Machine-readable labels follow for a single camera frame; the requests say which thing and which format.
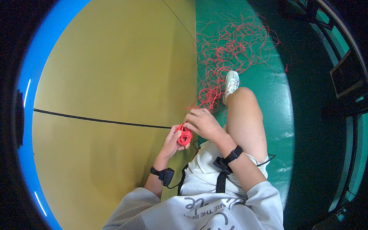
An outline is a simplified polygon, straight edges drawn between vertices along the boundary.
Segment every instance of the shirt sleeve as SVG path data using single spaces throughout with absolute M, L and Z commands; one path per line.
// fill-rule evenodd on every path
M 160 202 L 160 199 L 151 191 L 137 188 L 124 196 L 102 229 L 115 230 L 135 215 Z
M 253 186 L 245 205 L 252 209 L 264 229 L 284 229 L 279 191 L 268 181 Z

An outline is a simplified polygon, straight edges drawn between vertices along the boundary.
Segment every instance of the hand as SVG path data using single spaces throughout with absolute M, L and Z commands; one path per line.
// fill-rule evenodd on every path
M 207 109 L 191 109 L 184 118 L 184 127 L 212 142 L 227 134 Z
M 181 135 L 181 131 L 176 131 L 179 125 L 174 125 L 171 127 L 169 134 L 167 135 L 165 142 L 160 150 L 159 157 L 163 157 L 165 159 L 170 159 L 178 150 L 188 149 L 190 144 L 186 146 L 182 146 L 178 144 L 177 140 Z

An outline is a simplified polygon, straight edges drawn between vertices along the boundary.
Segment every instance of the red yarn ball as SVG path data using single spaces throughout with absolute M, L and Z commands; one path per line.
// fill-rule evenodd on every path
M 192 135 L 192 132 L 186 127 L 184 127 L 183 125 L 184 124 L 179 125 L 179 127 L 176 129 L 176 132 L 179 130 L 181 131 L 181 135 L 178 139 L 178 143 L 182 146 L 186 146 L 187 144 L 190 143 L 190 140 L 192 139 L 193 135 Z

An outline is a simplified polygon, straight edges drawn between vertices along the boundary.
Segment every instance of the white shorts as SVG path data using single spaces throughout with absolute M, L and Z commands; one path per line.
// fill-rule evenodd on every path
M 253 156 L 246 154 L 256 165 L 261 164 Z M 215 192 L 217 177 L 221 170 L 213 165 L 217 157 L 222 157 L 221 152 L 216 145 L 210 141 L 201 144 L 201 149 L 198 154 L 188 163 L 188 168 L 185 170 L 185 180 L 181 188 L 182 195 L 198 195 L 205 192 Z M 259 170 L 268 177 L 266 171 L 267 162 L 259 166 Z M 242 189 L 239 181 L 232 173 L 226 179 L 225 192 L 230 194 L 246 194 Z

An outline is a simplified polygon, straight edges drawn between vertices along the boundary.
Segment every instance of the leg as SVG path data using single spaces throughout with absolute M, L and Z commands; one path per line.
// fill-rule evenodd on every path
M 226 131 L 243 151 L 262 163 L 267 157 L 263 115 L 253 92 L 240 87 L 227 97 Z

